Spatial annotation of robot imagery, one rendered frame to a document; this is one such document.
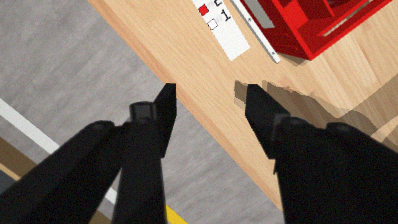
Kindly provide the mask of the white paper pick list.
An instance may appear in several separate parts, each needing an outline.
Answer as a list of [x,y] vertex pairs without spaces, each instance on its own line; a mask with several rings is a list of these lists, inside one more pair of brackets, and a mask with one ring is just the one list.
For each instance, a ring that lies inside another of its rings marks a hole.
[[223,0],[192,0],[230,61],[250,48]]

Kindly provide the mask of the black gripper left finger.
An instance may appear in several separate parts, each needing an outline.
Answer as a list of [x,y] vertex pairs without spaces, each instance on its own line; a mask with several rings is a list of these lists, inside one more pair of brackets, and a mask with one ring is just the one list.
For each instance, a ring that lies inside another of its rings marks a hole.
[[111,224],[168,224],[161,158],[177,116],[176,83],[129,111],[121,126],[88,124],[1,193],[0,224],[89,224],[120,170]]

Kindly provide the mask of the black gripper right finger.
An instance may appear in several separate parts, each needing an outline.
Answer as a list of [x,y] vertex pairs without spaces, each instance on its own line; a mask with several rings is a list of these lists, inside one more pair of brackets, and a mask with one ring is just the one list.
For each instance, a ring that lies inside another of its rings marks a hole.
[[285,224],[398,224],[397,152],[346,123],[291,116],[258,84],[245,117],[275,160]]

